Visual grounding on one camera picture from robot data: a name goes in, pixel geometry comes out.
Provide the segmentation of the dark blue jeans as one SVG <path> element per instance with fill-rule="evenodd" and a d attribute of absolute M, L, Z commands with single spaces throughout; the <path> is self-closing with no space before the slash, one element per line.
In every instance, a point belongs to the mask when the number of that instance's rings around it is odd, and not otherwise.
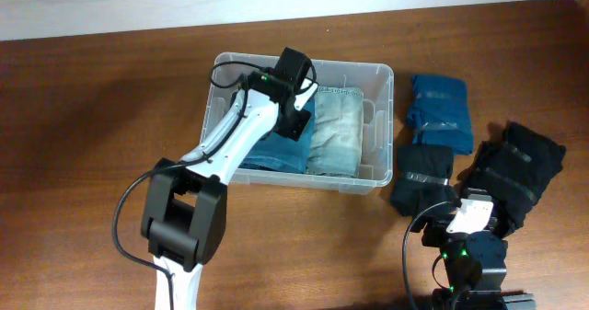
<path fill-rule="evenodd" d="M 282 137 L 276 132 L 269 132 L 252 147 L 239 167 L 283 173 L 305 173 L 315 124 L 313 98 L 307 101 L 303 110 L 310 113 L 310 118 L 297 141 Z"/>

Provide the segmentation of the light blue jeans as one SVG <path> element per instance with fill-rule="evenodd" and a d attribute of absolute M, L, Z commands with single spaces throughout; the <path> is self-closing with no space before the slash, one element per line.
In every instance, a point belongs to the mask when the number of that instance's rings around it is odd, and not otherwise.
<path fill-rule="evenodd" d="M 362 158 L 364 94 L 359 87 L 321 86 L 306 173 L 358 178 Z"/>

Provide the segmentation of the small black cloth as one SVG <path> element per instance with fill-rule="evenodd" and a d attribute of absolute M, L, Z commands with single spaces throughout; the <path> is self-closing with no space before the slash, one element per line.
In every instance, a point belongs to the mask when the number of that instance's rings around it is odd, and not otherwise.
<path fill-rule="evenodd" d="M 454 201 L 457 195 L 450 185 L 453 166 L 454 152 L 450 147 L 436 144 L 400 147 L 391 205 L 402 216 L 415 217 L 437 203 Z"/>

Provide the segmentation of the large black cloth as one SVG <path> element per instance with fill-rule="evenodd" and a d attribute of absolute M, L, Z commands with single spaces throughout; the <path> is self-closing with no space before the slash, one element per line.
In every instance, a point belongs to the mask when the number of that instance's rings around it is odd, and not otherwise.
<path fill-rule="evenodd" d="M 463 187 L 483 189 L 492 197 L 494 233 L 506 237 L 524 226 L 526 215 L 562 171 L 566 152 L 547 136 L 510 121 L 501 140 L 480 145 Z"/>

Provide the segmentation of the teal cloth with tape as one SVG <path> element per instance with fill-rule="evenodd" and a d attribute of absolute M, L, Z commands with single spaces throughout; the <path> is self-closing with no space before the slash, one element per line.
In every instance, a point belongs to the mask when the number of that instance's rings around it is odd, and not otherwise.
<path fill-rule="evenodd" d="M 414 144 L 450 147 L 455 155 L 471 155 L 474 135 L 463 80 L 442 75 L 414 75 L 413 102 L 406 125 L 413 130 Z"/>

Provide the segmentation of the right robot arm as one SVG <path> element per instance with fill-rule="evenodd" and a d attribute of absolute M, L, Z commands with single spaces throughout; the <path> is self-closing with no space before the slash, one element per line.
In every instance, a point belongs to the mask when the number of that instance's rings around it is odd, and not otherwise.
<path fill-rule="evenodd" d="M 429 219 L 422 244 L 436 247 L 435 264 L 444 265 L 448 284 L 433 291 L 433 310 L 490 309 L 535 310 L 535 296 L 505 292 L 508 243 L 497 228 L 502 222 L 499 205 L 484 189 L 468 188 L 455 209 Z"/>

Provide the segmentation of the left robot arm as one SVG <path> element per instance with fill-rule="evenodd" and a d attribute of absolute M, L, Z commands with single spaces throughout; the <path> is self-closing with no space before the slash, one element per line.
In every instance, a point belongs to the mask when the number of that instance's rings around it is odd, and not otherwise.
<path fill-rule="evenodd" d="M 286 48 L 273 67 L 239 76 L 232 107 L 178 162 L 161 159 L 149 172 L 141 235 L 153 255 L 156 308 L 193 309 L 203 266 L 226 227 L 227 189 L 254 145 L 271 133 L 293 141 L 311 114 L 318 89 L 311 60 Z"/>

